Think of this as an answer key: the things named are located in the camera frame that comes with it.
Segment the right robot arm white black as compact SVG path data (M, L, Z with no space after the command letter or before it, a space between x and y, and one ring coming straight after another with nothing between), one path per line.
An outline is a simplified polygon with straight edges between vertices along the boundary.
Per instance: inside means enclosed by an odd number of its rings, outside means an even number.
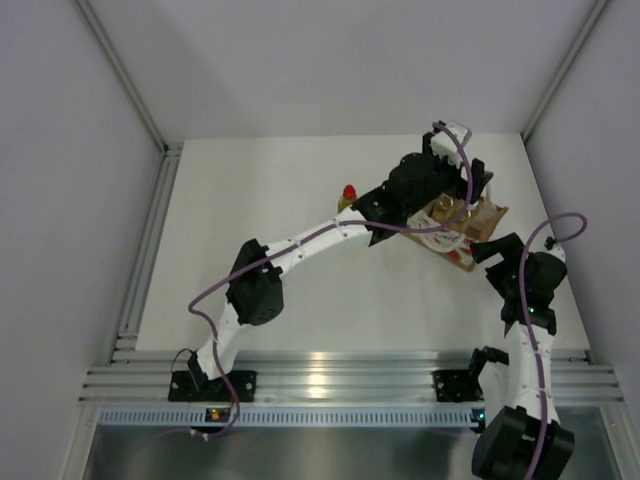
M475 350L467 389L485 401L485 426L471 470L480 479L557 479L575 448L561 426L551 391L551 356L557 322L551 302L567 275L562 249L526 251L511 233L471 247L475 262L495 255L486 278L504 304L502 343Z

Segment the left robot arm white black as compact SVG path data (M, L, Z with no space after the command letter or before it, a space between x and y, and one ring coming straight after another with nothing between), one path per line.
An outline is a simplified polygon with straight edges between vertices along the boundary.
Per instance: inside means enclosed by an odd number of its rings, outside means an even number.
M482 161L469 159L465 147L471 137L471 131L460 124L436 122L423 135L421 151L405 155L380 186L331 220L280 242L245 242L230 274L188 306L211 328L209 339L188 360L189 387L207 400L224 392L241 334L283 311L284 286L294 276L397 233L432 234L452 227L479 202L493 177ZM436 226L410 226L412 216L443 194L462 200L459 213Z

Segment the amber bottle white cap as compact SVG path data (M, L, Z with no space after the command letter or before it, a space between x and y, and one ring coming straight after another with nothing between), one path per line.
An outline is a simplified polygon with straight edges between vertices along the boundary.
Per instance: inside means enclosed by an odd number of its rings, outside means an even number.
M453 219L463 207L464 201L442 195L434 204L431 218L438 224L444 224Z

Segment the burlap watermelon canvas bag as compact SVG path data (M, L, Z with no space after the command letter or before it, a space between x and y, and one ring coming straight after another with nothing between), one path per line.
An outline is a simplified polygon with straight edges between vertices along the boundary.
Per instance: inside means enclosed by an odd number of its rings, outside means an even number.
M410 229L439 227L440 224L431 218L431 211L440 197L410 217L408 227ZM491 185L488 185L480 200L471 205L469 211L451 227L434 233L404 233L404 236L446 258L462 270L471 272L476 263L472 258L470 245L489 241L507 211L507 206L500 206L492 201Z

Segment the yellow bottle red cap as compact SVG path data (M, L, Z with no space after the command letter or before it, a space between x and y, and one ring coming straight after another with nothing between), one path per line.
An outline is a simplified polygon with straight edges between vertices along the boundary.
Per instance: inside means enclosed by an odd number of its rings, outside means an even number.
M349 208L358 199L356 188L352 184L347 184L338 199L337 212L341 213Z

